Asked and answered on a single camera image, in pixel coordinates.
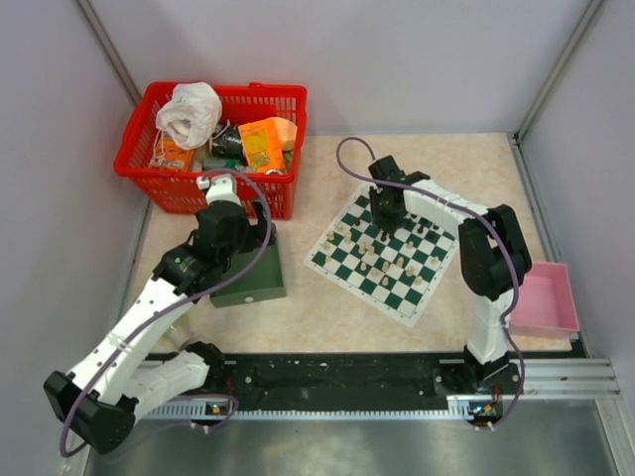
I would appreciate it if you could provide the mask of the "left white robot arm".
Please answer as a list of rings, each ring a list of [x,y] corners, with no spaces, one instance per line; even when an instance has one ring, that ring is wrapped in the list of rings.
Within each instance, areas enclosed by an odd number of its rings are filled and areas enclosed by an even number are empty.
[[[214,393],[225,371],[196,342],[150,371],[140,371],[169,327],[201,298],[247,275],[265,254],[274,225],[264,192],[246,174],[215,169],[196,180],[205,207],[197,228],[166,252],[128,311],[69,371],[54,371],[44,392],[63,425],[59,452],[115,450],[140,419],[182,394]]]

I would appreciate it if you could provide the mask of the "green white chess mat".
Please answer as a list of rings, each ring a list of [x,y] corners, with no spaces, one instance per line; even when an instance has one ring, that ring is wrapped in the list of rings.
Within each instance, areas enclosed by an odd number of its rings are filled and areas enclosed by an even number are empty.
[[[423,315],[458,245],[430,220],[409,214],[386,243],[373,225],[370,186],[345,202],[304,259],[357,298],[412,326]]]

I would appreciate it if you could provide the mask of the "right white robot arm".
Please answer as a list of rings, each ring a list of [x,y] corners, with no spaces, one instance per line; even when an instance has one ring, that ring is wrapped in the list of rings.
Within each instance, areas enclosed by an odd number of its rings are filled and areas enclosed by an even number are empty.
[[[373,224],[392,235],[409,214],[424,217],[457,240],[461,275],[475,295],[462,377],[472,391],[494,386],[508,366],[508,315],[532,260],[515,211],[486,207],[437,185],[421,172],[405,174],[391,156],[368,168]]]

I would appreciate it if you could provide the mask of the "dark green plastic tray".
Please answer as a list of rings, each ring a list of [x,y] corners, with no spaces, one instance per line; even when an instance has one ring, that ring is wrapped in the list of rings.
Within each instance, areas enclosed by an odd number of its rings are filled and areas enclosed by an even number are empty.
[[[242,278],[222,290],[212,293],[209,300],[216,308],[285,298],[278,243],[270,244],[262,257]]]

